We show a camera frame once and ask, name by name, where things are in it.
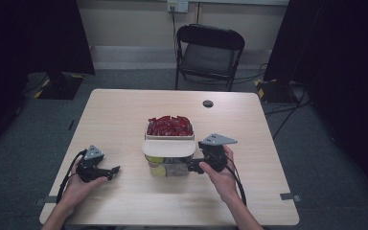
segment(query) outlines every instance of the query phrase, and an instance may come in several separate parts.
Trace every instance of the chair leg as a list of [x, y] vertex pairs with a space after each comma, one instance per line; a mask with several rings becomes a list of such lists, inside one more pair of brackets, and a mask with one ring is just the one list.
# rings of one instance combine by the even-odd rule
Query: chair leg
[[229, 81], [229, 85], [228, 85], [228, 92], [231, 92], [232, 91], [232, 84], [234, 83], [234, 79], [231, 79]]
[[175, 69], [175, 90], [178, 89], [178, 75], [180, 74], [178, 68]]

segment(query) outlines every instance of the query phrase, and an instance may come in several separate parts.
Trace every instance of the red food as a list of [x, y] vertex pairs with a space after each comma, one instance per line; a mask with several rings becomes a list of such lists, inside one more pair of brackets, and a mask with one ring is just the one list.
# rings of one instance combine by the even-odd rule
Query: red food
[[147, 135], [154, 136], [192, 136], [194, 134], [190, 120], [186, 117], [164, 116], [150, 118]]

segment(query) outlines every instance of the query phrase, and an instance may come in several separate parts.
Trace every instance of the chair backrest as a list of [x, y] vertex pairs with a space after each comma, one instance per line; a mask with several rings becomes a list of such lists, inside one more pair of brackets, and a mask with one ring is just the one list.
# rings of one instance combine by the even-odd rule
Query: chair backrest
[[244, 47], [244, 39], [237, 32], [200, 24], [180, 27], [176, 36], [177, 41], [202, 46], [236, 51], [242, 51]]

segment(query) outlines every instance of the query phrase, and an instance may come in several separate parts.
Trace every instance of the human hand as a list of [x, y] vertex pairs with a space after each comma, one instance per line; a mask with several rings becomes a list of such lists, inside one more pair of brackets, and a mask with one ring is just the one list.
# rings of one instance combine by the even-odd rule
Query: human hand
[[[228, 167], [234, 171], [235, 166], [233, 165], [233, 151], [226, 146], [223, 146], [223, 149], [225, 150], [228, 159], [230, 159], [228, 161]], [[209, 175], [212, 183], [217, 189], [218, 194], [220, 195], [220, 199], [222, 199], [223, 202], [227, 203], [230, 197], [239, 196], [236, 189], [234, 176], [226, 168], [221, 172], [216, 172], [206, 162], [199, 162], [199, 167]]]
[[76, 168], [79, 162], [80, 160], [73, 166], [71, 170], [72, 176], [69, 178], [67, 188], [59, 202], [59, 204], [63, 204], [70, 209], [82, 202], [95, 188], [104, 184], [107, 180], [107, 178], [103, 176], [88, 183], [83, 182], [80, 176], [76, 174]]

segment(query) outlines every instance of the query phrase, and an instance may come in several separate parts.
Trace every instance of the wooden table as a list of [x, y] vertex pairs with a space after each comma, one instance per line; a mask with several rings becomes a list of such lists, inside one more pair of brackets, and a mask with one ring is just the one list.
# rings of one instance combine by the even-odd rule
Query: wooden table
[[[210, 100], [214, 106], [203, 106]], [[97, 89], [89, 98], [50, 192], [75, 155], [91, 144], [104, 153], [99, 168], [120, 165], [117, 176], [79, 205], [68, 224], [144, 226], [233, 226], [226, 205], [208, 175], [157, 177], [142, 152], [148, 118], [185, 116], [195, 139], [218, 133], [238, 140], [229, 145], [247, 206], [262, 225], [295, 225], [299, 217], [257, 95], [233, 92]], [[196, 148], [195, 158], [202, 157]], [[55, 204], [45, 204], [44, 223]]]

